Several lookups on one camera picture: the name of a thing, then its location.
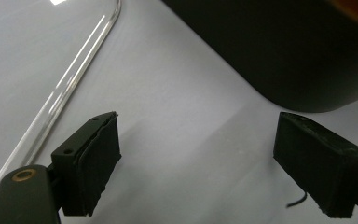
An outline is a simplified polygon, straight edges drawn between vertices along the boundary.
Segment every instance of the white tabletop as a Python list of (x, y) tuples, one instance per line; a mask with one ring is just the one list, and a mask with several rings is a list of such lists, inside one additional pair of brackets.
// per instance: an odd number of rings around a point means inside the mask
[[(24, 106), (11, 113), (31, 116)], [(159, 0), (123, 1), (37, 163), (49, 165), (50, 153), (87, 119), (113, 110), (123, 157), (94, 215), (62, 216), (62, 223), (358, 223), (358, 208), (353, 219), (330, 219), (312, 198), (285, 208), (303, 196), (272, 159), (279, 113), (287, 110), (262, 97)], [(358, 145), (358, 102), (302, 115)], [(0, 128), (26, 129), (28, 121)], [(15, 141), (21, 133), (1, 137)], [(0, 165), (9, 151), (0, 153)]]

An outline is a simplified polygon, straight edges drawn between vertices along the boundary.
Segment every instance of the black container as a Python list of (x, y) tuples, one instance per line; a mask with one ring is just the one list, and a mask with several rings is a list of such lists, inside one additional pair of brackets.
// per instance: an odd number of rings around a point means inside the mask
[(277, 105), (324, 112), (358, 100), (358, 20), (324, 0), (163, 0)]

